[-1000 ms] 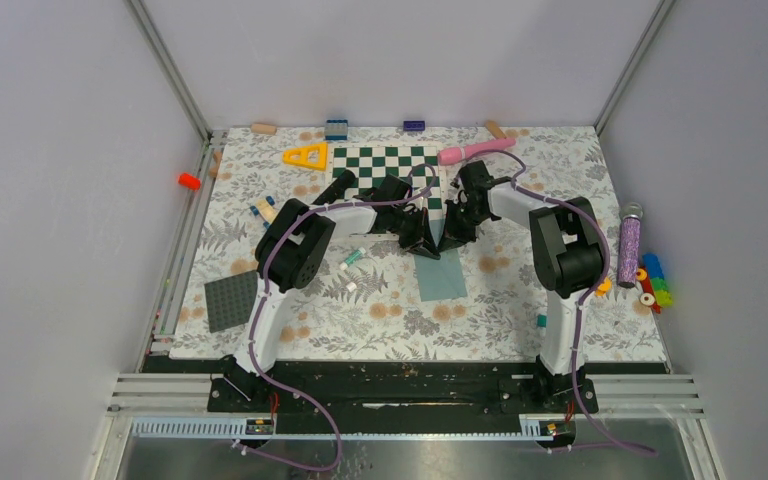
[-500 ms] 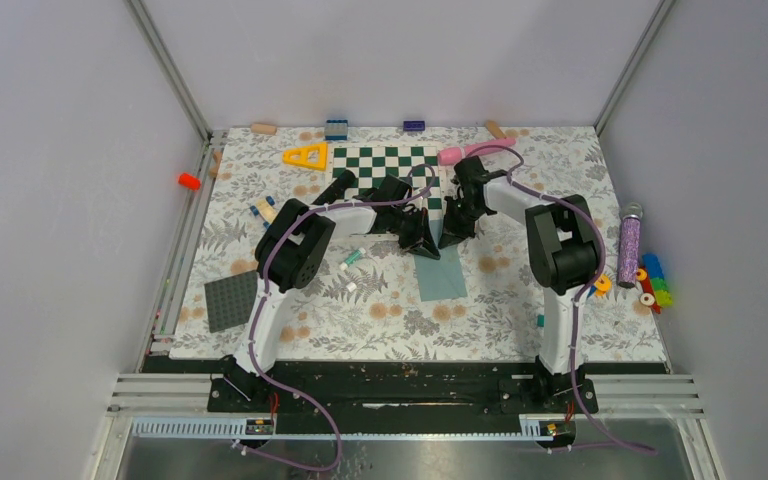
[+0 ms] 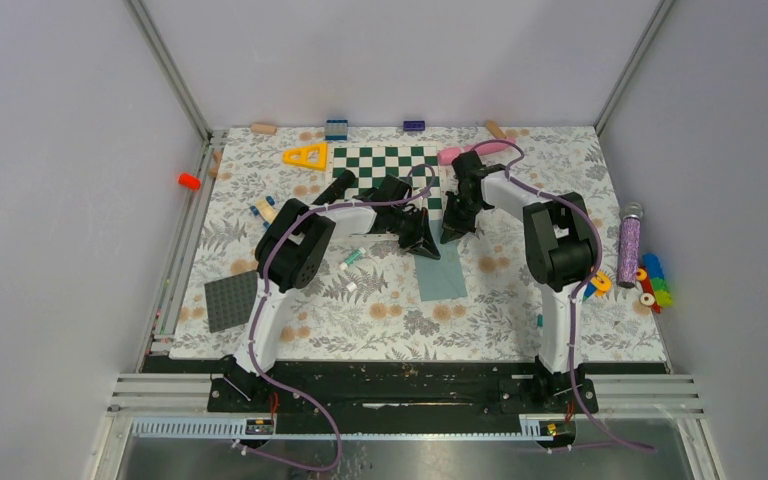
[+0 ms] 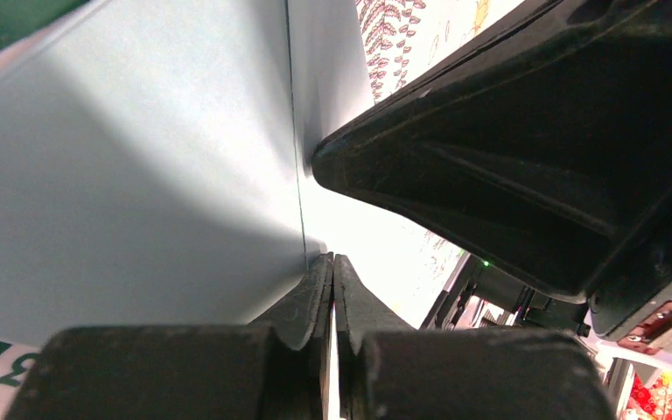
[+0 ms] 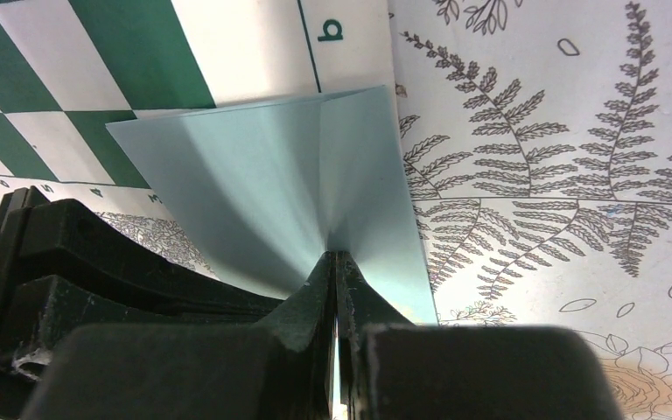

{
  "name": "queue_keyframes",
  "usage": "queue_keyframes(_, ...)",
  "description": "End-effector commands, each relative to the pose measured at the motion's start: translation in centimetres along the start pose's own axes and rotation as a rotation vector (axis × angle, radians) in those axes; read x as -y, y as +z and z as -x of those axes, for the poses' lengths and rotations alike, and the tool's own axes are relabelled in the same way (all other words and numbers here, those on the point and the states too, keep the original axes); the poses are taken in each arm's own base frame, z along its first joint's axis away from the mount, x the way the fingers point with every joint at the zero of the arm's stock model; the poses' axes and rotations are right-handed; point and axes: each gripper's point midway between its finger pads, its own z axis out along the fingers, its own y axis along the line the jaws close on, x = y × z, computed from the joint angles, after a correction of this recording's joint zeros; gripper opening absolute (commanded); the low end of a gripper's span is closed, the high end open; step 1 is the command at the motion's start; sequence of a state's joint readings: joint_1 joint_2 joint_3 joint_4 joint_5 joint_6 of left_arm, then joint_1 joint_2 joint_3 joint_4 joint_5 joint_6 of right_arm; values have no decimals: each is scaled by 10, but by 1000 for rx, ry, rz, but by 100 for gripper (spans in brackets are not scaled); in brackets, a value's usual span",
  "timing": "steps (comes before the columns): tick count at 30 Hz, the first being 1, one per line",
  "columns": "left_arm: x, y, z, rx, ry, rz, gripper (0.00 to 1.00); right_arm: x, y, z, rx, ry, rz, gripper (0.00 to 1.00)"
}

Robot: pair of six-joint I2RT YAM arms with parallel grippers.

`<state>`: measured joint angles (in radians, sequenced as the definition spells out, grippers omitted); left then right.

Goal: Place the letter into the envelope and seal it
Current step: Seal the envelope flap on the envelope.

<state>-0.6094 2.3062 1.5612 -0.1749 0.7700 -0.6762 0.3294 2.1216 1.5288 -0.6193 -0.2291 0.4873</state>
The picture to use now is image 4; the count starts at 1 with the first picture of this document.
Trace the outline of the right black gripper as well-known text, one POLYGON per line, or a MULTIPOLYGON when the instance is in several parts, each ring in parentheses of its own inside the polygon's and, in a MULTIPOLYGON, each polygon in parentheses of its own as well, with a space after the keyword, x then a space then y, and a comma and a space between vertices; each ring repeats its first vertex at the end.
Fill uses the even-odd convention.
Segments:
POLYGON ((613 278, 593 295, 593 331, 600 337, 619 340, 632 328, 627 322, 658 293, 672 284, 672 213, 625 259, 615 265, 613 278))

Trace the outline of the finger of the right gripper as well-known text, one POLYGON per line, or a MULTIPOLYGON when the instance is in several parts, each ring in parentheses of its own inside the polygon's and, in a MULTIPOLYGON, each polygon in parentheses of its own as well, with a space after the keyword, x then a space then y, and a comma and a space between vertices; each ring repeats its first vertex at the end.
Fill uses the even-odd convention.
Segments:
POLYGON ((324 188, 582 302, 672 213, 672 1, 526 1, 311 165, 324 188))

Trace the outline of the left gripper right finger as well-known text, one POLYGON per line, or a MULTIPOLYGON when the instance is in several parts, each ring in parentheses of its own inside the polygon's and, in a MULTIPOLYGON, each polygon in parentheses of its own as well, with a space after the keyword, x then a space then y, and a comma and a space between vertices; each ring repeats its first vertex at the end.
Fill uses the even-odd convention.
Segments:
POLYGON ((417 330, 333 262, 345 419, 611 419, 613 405, 570 335, 496 326, 417 330))

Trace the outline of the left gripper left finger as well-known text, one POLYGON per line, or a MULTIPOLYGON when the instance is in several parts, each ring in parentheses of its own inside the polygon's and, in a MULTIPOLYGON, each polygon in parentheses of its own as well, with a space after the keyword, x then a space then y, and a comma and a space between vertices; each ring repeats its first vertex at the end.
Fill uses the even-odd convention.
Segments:
POLYGON ((246 325, 66 329, 9 419, 324 419, 333 254, 246 325))

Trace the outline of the grey-blue envelope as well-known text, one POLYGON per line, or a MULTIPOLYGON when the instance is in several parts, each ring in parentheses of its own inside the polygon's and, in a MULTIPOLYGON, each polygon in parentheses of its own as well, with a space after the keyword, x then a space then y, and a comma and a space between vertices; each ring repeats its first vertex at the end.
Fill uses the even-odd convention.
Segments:
POLYGON ((371 102, 352 1, 0 1, 0 339, 251 320, 371 102))

